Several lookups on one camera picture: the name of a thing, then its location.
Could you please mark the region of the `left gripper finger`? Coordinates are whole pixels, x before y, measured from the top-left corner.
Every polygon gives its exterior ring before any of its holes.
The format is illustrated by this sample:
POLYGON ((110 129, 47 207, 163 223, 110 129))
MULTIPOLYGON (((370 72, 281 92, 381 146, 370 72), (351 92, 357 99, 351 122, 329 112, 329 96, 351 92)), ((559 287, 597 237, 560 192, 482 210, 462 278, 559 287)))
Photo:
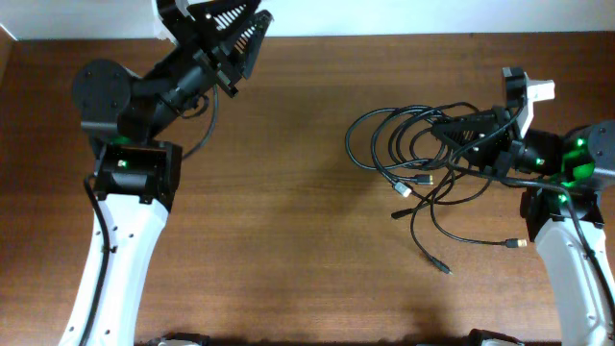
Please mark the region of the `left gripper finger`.
POLYGON ((225 46, 229 50, 231 79, 249 79, 273 15, 267 10, 232 9, 225 12, 225 18, 230 20, 225 46))
POLYGON ((199 32, 209 43, 246 48, 260 0, 215 0, 187 7, 199 32))

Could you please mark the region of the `black cable silver plug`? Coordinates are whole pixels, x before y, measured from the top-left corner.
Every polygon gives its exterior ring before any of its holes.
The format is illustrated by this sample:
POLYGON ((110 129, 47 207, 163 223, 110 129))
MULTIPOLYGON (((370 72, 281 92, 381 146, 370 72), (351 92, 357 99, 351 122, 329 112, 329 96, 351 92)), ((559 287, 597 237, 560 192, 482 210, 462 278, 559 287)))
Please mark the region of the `black cable silver plug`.
POLYGON ((359 119, 357 119, 351 127, 348 129, 345 136, 345 145, 346 151, 349 155, 350 159, 356 164, 359 168, 366 170, 375 170, 379 172, 403 197, 408 197, 412 189, 407 185, 408 183, 415 185, 431 185, 432 180, 429 174, 419 174, 416 176, 408 177, 401 176, 392 173, 392 170, 395 169, 408 169, 408 170, 419 170, 419 171, 432 171, 441 169, 445 166, 445 160, 447 160, 452 150, 444 143, 440 145, 437 154, 433 158, 422 158, 419 157, 414 150, 414 145, 416 140, 422 136, 425 132, 429 132, 431 128, 426 128, 422 132, 416 134, 416 136, 411 140, 408 148, 408 152, 411 155, 411 158, 408 160, 404 155, 401 149, 401 140, 406 131, 415 125, 418 122, 425 121, 431 126, 437 120, 448 120, 450 116, 445 113, 445 110, 457 108, 457 107, 466 107, 470 110, 476 111, 477 108, 471 104, 467 104, 464 102, 453 103, 443 106, 430 107, 425 105, 410 105, 401 108, 382 108, 376 109, 373 111, 369 111, 362 115, 359 119), (370 153, 372 157, 372 165, 366 165, 358 161, 354 155, 351 153, 350 149, 350 137, 352 131, 356 126, 358 126, 362 121, 365 121, 375 115, 386 113, 387 117, 383 120, 383 122, 377 127, 377 129, 372 134, 370 140, 370 153), (384 127, 386 127, 390 122, 396 120, 398 118, 404 118, 402 121, 392 132, 388 144, 387 150, 390 159, 392 159, 393 163, 389 165, 383 165, 378 155, 376 154, 376 144, 378 142, 378 138, 380 133, 384 127))

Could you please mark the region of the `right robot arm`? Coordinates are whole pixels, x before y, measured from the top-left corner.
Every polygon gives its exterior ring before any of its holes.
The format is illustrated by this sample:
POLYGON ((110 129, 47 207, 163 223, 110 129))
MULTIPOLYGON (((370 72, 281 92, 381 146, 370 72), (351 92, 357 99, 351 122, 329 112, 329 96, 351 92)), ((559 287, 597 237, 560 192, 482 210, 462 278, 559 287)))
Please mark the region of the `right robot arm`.
POLYGON ((524 189, 520 214, 553 288, 564 345, 614 342, 614 279, 606 255, 602 192, 614 185, 614 123, 564 136, 532 130, 502 108, 437 121, 450 168, 524 189))

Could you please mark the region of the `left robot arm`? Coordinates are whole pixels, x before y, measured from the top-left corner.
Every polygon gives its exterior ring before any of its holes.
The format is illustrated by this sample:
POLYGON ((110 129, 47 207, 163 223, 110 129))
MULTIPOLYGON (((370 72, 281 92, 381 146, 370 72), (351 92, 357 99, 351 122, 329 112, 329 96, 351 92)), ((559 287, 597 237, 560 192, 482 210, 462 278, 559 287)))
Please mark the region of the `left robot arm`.
POLYGON ((92 238, 64 345, 131 345, 149 263, 188 152, 160 140, 179 118, 217 114, 251 76, 272 14, 257 1, 159 1, 174 49, 145 75, 98 59, 75 76, 72 99, 95 165, 86 176, 92 238))

